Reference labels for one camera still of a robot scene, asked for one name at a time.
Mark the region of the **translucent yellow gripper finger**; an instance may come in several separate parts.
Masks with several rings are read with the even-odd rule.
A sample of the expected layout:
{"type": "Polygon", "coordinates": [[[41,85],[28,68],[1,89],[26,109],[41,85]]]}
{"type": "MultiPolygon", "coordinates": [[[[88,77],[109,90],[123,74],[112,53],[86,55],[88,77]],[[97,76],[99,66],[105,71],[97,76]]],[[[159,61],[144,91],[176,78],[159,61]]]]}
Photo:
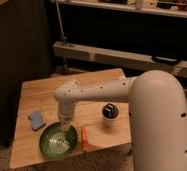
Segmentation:
{"type": "Polygon", "coordinates": [[[68,131],[70,129],[70,124],[69,123],[62,123],[61,124],[61,131],[64,133],[64,134],[67,134],[68,131]]]}

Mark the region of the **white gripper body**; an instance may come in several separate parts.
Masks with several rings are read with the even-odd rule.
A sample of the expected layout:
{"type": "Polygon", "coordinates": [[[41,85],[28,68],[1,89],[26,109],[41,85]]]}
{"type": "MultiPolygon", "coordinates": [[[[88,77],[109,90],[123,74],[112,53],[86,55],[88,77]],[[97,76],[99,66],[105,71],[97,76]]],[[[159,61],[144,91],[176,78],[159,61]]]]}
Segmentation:
{"type": "Polygon", "coordinates": [[[60,105],[58,108],[58,119],[61,123],[70,123],[74,119],[74,106],[60,105]]]}

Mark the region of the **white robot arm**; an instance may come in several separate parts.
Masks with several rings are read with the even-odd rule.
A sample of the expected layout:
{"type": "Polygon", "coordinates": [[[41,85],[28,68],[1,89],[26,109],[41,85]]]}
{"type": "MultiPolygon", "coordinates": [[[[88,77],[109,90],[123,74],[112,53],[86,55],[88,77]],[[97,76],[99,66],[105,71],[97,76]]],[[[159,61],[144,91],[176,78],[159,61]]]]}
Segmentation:
{"type": "Polygon", "coordinates": [[[172,74],[151,70],[85,86],[70,80],[54,96],[63,124],[73,121],[79,101],[127,103],[134,171],[187,171],[186,98],[172,74]]]}

